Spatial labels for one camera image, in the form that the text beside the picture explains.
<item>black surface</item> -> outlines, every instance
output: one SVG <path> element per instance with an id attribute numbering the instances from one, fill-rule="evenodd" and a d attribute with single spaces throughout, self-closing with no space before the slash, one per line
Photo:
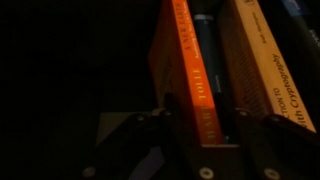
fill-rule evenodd
<path id="1" fill-rule="evenodd" d="M 149 111 L 158 1 L 0 3 L 1 179 L 62 179 L 100 112 Z"/>

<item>book cover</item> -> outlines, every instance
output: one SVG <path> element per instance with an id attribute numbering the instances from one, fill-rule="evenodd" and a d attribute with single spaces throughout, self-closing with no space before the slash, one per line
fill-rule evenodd
<path id="1" fill-rule="evenodd" d="M 257 0 L 228 0 L 218 18 L 236 106 L 282 115 L 314 131 Z"/>
<path id="2" fill-rule="evenodd" d="M 194 122 L 202 147 L 223 144 L 223 135 L 186 0 L 163 0 L 149 52 L 158 105 L 172 93 L 184 118 Z"/>
<path id="3" fill-rule="evenodd" d="M 320 128 L 320 3 L 312 0 L 259 0 L 309 115 Z"/>

